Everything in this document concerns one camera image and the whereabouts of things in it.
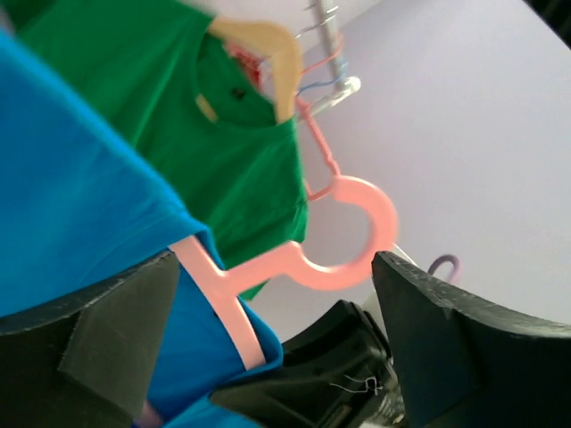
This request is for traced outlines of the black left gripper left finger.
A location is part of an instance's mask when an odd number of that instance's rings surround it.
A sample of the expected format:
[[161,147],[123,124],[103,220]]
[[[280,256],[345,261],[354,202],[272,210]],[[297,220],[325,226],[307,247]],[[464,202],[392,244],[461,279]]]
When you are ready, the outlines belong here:
[[144,406],[178,284],[164,252],[1,319],[3,427],[130,427]]

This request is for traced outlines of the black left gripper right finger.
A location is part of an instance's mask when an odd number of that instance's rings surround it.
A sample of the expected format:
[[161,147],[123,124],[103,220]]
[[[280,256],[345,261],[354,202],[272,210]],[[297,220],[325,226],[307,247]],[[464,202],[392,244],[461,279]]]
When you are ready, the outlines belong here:
[[389,251],[372,272],[411,427],[569,427],[568,325],[482,299]]

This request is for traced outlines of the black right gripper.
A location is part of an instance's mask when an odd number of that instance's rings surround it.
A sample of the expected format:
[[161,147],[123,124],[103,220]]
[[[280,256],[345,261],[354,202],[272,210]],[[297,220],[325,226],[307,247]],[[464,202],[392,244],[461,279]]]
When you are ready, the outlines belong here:
[[261,427],[403,427],[401,389],[374,318],[338,301],[284,344],[280,368],[219,387],[211,403]]

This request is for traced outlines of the pink plastic hanger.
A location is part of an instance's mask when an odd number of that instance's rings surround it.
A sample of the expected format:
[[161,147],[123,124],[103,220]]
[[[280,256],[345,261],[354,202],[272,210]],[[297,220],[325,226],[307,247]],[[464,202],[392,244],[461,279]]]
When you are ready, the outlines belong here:
[[240,293],[275,276],[289,276],[296,283],[319,291],[346,289],[369,275],[376,252],[393,247],[398,218],[392,201],[382,190],[365,180],[340,175],[333,180],[332,195],[336,201],[357,206],[368,215],[368,242],[362,253],[346,264],[320,266],[305,256],[299,243],[288,242],[223,271],[193,235],[170,246],[218,315],[247,370],[263,365],[266,359],[238,301]]

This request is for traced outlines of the blue t-shirt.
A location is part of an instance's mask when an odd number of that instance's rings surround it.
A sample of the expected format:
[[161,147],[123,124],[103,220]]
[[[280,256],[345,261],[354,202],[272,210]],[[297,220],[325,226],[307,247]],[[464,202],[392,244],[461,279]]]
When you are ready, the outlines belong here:
[[[221,268],[210,230],[166,182],[25,45],[3,34],[2,317],[112,278],[189,235]],[[146,398],[169,427],[245,427],[246,419],[209,401],[244,367],[178,265]]]

